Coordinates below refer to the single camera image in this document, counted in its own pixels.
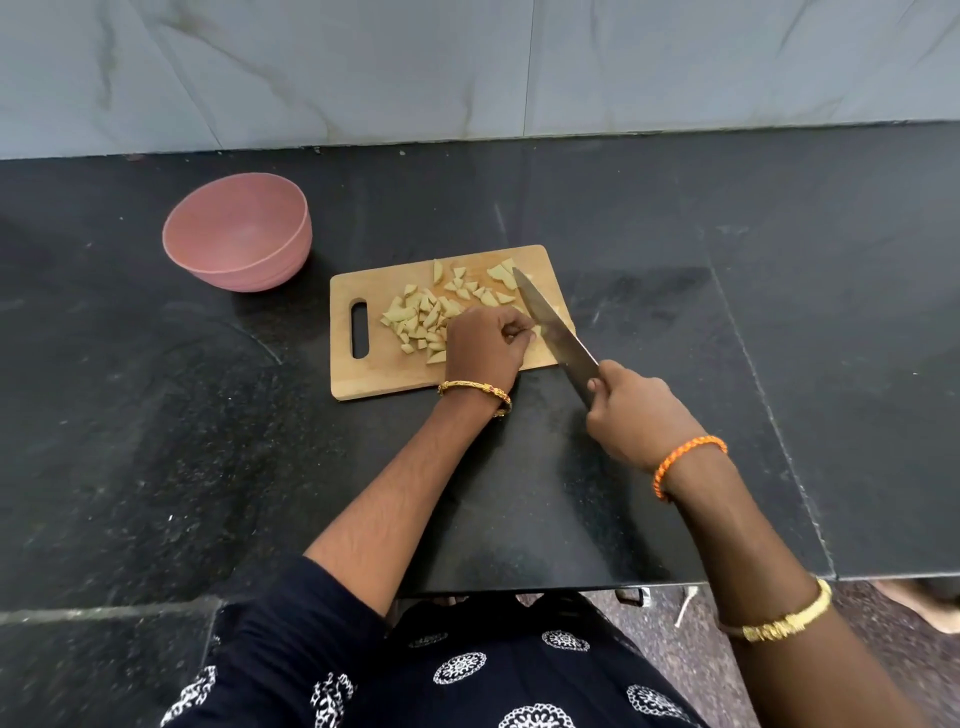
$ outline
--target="orange thread bracelet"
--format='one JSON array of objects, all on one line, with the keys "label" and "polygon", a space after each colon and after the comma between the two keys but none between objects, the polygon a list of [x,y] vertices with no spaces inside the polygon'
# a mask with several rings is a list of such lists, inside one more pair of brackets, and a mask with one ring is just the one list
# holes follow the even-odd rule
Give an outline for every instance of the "orange thread bracelet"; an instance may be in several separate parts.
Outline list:
[{"label": "orange thread bracelet", "polygon": [[663,459],[663,462],[660,463],[660,467],[657,468],[657,471],[654,473],[655,496],[664,502],[668,502],[670,500],[670,498],[663,493],[663,489],[660,487],[660,484],[663,482],[663,476],[666,475],[667,468],[673,465],[681,455],[686,455],[692,449],[698,448],[701,445],[715,445],[720,448],[725,455],[727,454],[727,443],[725,443],[719,437],[714,437],[713,435],[695,437],[688,443],[683,443]]}]

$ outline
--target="knife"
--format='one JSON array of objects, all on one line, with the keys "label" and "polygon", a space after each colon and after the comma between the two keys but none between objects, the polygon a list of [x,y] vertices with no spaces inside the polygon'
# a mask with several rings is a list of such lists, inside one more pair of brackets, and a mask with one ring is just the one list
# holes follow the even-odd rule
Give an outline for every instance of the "knife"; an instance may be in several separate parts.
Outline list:
[{"label": "knife", "polygon": [[600,376],[597,360],[564,323],[543,294],[537,290],[537,286],[530,282],[530,279],[517,267],[514,268],[514,278],[517,288],[520,289],[520,297],[530,311],[530,316],[540,324],[540,335],[546,343],[546,348],[557,359],[557,363],[566,373],[566,378],[570,380],[580,399],[589,408],[593,404],[593,393],[587,388],[587,382],[595,376]]}]

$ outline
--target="gold bangle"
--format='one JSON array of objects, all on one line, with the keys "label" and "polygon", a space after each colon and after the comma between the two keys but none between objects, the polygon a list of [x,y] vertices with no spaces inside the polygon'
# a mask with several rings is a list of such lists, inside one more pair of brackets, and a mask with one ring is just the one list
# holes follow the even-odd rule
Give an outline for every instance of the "gold bangle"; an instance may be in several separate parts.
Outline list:
[{"label": "gold bangle", "polygon": [[486,392],[488,395],[493,395],[494,397],[500,397],[503,400],[503,403],[506,405],[506,408],[500,407],[493,413],[494,417],[503,417],[504,415],[510,414],[510,411],[514,408],[514,403],[510,399],[510,395],[504,392],[499,387],[494,387],[492,384],[481,384],[478,381],[466,381],[465,379],[454,379],[453,381],[445,381],[439,387],[437,387],[437,392],[440,393],[442,397],[446,390],[451,387],[472,387],[473,389],[479,389],[482,392]]},{"label": "gold bangle", "polygon": [[833,591],[823,579],[817,579],[817,584],[820,586],[820,593],[817,598],[813,600],[810,606],[796,614],[787,615],[783,619],[777,619],[777,621],[761,624],[757,627],[728,627],[718,620],[717,627],[724,634],[738,637],[749,643],[785,640],[787,637],[803,632],[812,621],[829,609]]}]

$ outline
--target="right hand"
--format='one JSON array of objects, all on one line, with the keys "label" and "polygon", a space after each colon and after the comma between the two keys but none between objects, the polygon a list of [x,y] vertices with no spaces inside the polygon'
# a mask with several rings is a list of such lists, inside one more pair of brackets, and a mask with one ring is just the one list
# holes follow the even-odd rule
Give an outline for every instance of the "right hand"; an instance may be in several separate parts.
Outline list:
[{"label": "right hand", "polygon": [[674,449],[706,435],[662,379],[640,376],[609,359],[588,384],[587,432],[610,457],[652,473]]}]

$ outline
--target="wall tile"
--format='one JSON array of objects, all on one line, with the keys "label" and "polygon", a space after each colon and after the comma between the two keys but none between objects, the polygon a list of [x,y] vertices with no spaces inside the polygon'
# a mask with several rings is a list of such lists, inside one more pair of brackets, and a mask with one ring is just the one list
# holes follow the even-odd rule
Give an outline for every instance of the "wall tile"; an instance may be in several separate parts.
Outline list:
[{"label": "wall tile", "polygon": [[958,118],[947,0],[538,0],[530,135]]},{"label": "wall tile", "polygon": [[127,0],[5,3],[0,158],[215,146]]},{"label": "wall tile", "polygon": [[135,0],[227,147],[520,136],[533,0]]}]

